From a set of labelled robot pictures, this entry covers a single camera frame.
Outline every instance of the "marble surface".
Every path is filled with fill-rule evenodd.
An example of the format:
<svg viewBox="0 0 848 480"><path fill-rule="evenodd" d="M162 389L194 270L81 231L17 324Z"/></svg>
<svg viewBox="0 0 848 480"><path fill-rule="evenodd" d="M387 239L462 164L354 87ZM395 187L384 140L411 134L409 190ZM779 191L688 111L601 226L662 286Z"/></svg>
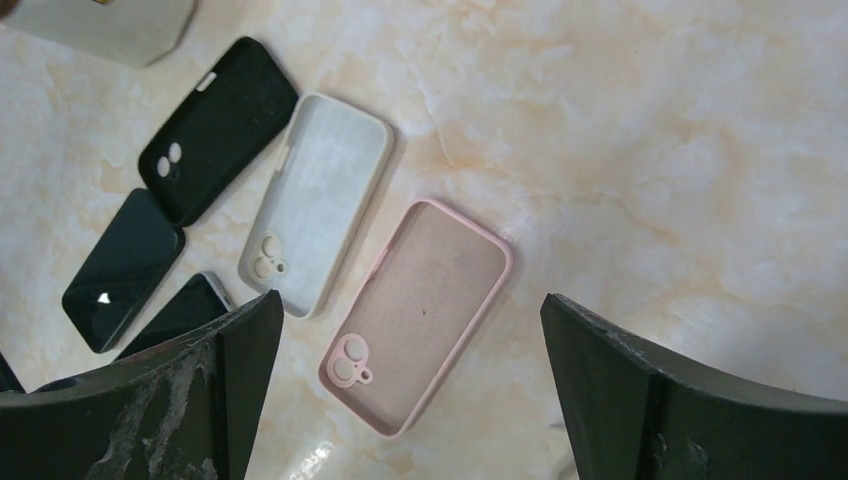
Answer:
<svg viewBox="0 0 848 480"><path fill-rule="evenodd" d="M198 270L254 295L236 262L276 142L187 230L118 349L90 352L60 306L141 185L139 152L241 34L301 91L400 137L324 313L285 324L248 478L546 478L561 421L548 292L728 372L848 400L848 4L830 0L202 0L177 50L140 70L0 27L0 351L28 389L110 361ZM422 194L518 262L387 443L316 367Z"/></svg>

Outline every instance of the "black smartphone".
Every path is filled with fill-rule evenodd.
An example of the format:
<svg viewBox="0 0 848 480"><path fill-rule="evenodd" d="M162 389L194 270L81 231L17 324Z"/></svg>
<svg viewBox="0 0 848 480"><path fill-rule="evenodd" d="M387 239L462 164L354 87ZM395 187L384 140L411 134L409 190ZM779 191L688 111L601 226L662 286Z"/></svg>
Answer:
<svg viewBox="0 0 848 480"><path fill-rule="evenodd" d="M206 325L232 308L232 301L217 277L209 272L198 273L186 282L115 361Z"/></svg>
<svg viewBox="0 0 848 480"><path fill-rule="evenodd" d="M133 190L62 295L62 308L94 352L115 345L184 246L182 230L150 193Z"/></svg>

